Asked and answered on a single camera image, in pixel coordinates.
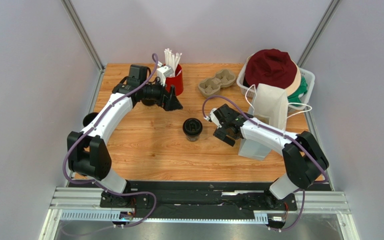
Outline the brown translucent coffee cup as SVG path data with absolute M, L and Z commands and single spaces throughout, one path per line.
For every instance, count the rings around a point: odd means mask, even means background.
M 200 131 L 187 131 L 185 132 L 186 139 L 190 142 L 195 142 L 200 138 Z

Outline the white paper bag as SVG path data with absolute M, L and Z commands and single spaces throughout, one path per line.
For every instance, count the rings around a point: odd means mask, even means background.
M 282 88 L 260 83 L 251 85 L 247 91 L 254 91 L 252 101 L 248 101 L 248 113 L 259 121 L 280 130 L 285 130 L 288 119 L 288 108 L 293 106 L 287 98 L 287 91 Z M 254 140 L 243 139 L 240 142 L 238 155 L 262 161 L 272 151 L 268 146 Z

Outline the black coffee cup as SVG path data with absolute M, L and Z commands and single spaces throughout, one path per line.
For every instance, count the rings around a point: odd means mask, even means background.
M 98 112 L 91 112 L 87 114 L 82 120 L 83 127 L 88 126 L 98 116 L 98 114 Z

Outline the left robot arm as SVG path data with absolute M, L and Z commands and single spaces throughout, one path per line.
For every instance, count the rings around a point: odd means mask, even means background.
M 151 70 L 132 64 L 128 76 L 113 88 L 104 108 L 88 114 L 83 119 L 83 129 L 68 135 L 63 168 L 88 178 L 107 192 L 125 195 L 128 181 L 113 170 L 107 142 L 121 120 L 139 102 L 152 102 L 166 112 L 183 108 L 175 86 L 166 84 L 166 78 L 173 73 L 174 70 L 166 65 Z

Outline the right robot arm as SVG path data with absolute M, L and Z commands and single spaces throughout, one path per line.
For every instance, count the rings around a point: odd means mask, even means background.
M 281 130 L 227 104 L 214 108 L 209 120 L 217 126 L 213 135 L 228 145 L 234 146 L 238 139 L 250 140 L 283 157 L 286 172 L 267 190 L 273 199 L 282 200 L 298 189 L 306 190 L 329 167 L 315 136 L 308 131 Z

